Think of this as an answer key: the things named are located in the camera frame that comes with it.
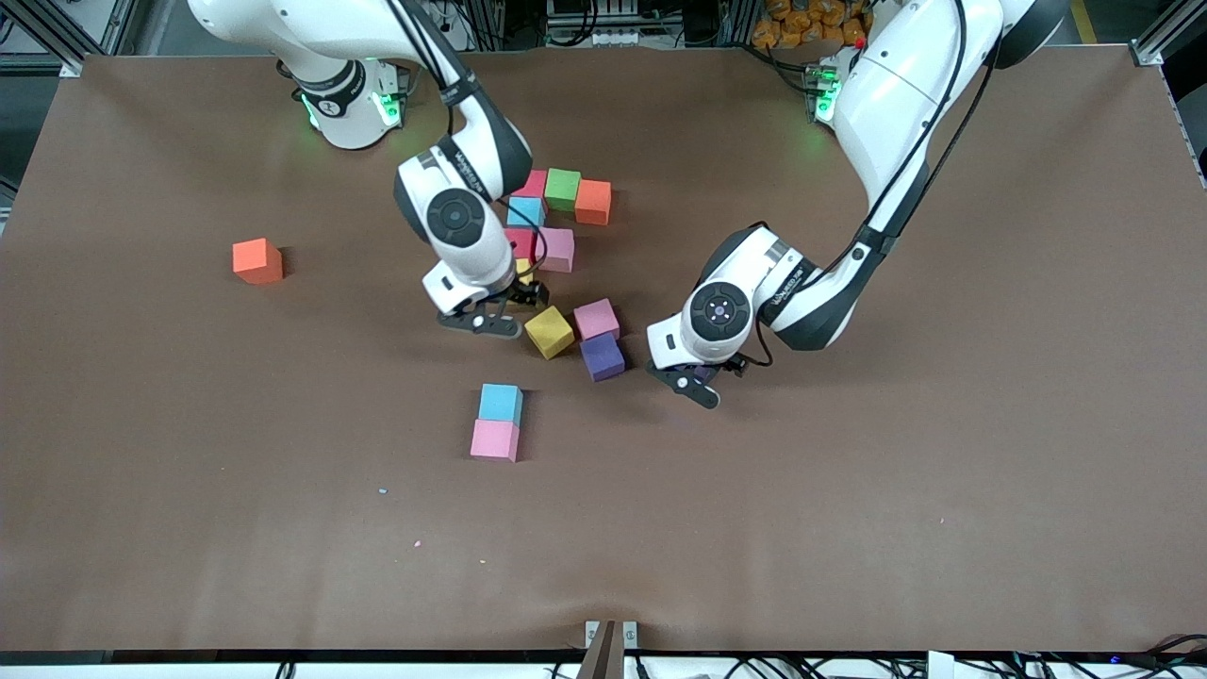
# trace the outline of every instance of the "metal frame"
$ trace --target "metal frame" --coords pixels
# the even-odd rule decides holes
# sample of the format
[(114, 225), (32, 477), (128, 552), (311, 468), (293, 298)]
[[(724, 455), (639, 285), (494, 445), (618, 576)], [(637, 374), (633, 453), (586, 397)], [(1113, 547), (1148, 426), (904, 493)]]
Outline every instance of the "metal frame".
[(1164, 64), (1161, 51), (1168, 47), (1205, 10), (1207, 10), (1207, 0), (1177, 0), (1170, 5), (1170, 8), (1153, 22), (1153, 25), (1144, 29), (1139, 37), (1129, 43), (1136, 65), (1159, 66)]
[(88, 31), (48, 0), (0, 0), (0, 8), (58, 59), (59, 75), (78, 76), (84, 57), (105, 53)]
[(95, 40), (53, 0), (0, 0), (5, 14), (47, 52), (0, 55), (0, 70), (4, 75), (77, 76), (86, 54), (117, 54), (129, 47), (132, 19), (147, 5), (146, 0), (117, 0), (105, 33)]

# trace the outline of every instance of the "pink cube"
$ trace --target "pink cube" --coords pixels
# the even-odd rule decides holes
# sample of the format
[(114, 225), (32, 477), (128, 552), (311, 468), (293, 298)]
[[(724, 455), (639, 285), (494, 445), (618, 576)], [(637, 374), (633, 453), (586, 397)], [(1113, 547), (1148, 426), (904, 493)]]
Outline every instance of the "pink cube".
[(607, 297), (575, 309), (575, 324), (578, 326), (578, 335), (584, 341), (600, 334), (611, 334), (613, 339), (620, 338), (620, 322), (616, 320), (616, 311), (612, 310), (612, 302)]
[(521, 186), (519, 191), (512, 192), (512, 195), (541, 198), (541, 200), (544, 200), (544, 182), (547, 178), (549, 178), (548, 170), (532, 170), (529, 172), (527, 183)]
[(509, 460), (515, 462), (520, 445), (520, 428), (511, 421), (478, 420), (473, 423), (473, 444), (470, 456), (476, 458)]
[[(555, 270), (558, 273), (570, 273), (575, 268), (575, 232), (568, 228), (542, 228), (544, 242), (549, 246), (541, 264), (542, 270)], [(536, 258), (540, 259), (544, 252), (541, 239), (536, 239)]]

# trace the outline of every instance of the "brown table surface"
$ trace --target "brown table surface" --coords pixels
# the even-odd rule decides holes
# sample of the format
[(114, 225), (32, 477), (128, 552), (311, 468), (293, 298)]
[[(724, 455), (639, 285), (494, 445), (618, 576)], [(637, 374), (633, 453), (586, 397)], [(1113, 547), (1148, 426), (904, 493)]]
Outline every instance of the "brown table surface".
[[(632, 365), (725, 234), (763, 218), (828, 261), (865, 210), (741, 52), (473, 65), (538, 166), (614, 182), (613, 223), (575, 227), (578, 270), (547, 281), (567, 312), (610, 297)], [(1126, 49), (996, 76), (841, 341), (771, 338), (775, 368), (723, 377), (711, 412), (437, 327), (390, 186), (443, 109), (425, 89), (346, 152), (290, 87), (253, 58), (60, 86), (0, 241), (4, 649), (564, 648), (613, 616), (660, 649), (1207, 627), (1207, 197)], [(252, 287), (229, 247), (261, 235), (293, 273)], [(468, 458), (483, 382), (526, 391), (519, 464)]]

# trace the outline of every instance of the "purple cube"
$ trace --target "purple cube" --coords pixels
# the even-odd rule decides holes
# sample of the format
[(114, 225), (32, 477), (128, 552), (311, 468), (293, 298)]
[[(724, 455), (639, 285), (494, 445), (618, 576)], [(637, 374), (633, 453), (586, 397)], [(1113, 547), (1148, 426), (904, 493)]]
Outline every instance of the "purple cube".
[(624, 373), (624, 357), (612, 334), (591, 336), (578, 350), (583, 355), (587, 371), (591, 374), (591, 382), (601, 382)]

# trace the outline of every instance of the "yellow cube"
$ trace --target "yellow cube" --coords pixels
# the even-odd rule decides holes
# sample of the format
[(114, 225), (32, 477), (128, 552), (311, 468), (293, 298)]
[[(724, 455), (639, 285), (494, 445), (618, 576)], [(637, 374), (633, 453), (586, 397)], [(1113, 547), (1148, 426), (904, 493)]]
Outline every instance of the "yellow cube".
[(549, 306), (524, 323), (524, 329), (546, 361), (556, 357), (575, 344), (575, 330), (558, 306)]
[[(532, 268), (532, 262), (527, 261), (526, 258), (518, 257), (515, 259), (515, 273), (523, 274), (525, 270), (529, 270), (530, 268)], [(519, 277), (520, 277), (520, 282), (524, 282), (526, 285), (531, 285), (532, 283), (532, 273), (531, 271), (529, 271), (527, 274), (520, 275)]]

